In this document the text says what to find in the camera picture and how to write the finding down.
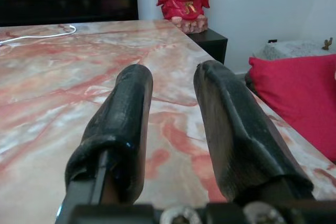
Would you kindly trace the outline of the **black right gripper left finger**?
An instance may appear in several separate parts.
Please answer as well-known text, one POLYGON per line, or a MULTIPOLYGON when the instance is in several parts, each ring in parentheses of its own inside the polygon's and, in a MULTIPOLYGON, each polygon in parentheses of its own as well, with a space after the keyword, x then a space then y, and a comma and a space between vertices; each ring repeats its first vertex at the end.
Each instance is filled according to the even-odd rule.
POLYGON ((66 195, 56 223, 69 223, 79 205, 134 203, 142 193, 153 91, 150 70, 123 69, 91 118, 65 168, 66 195))

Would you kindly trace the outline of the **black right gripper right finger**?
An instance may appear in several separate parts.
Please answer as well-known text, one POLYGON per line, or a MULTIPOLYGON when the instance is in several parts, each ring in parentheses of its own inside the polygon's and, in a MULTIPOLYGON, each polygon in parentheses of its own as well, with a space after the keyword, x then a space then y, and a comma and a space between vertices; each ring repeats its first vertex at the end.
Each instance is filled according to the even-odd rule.
POLYGON ((252 93, 223 64, 200 63, 194 89, 217 185, 229 201, 312 199, 313 183, 252 93))

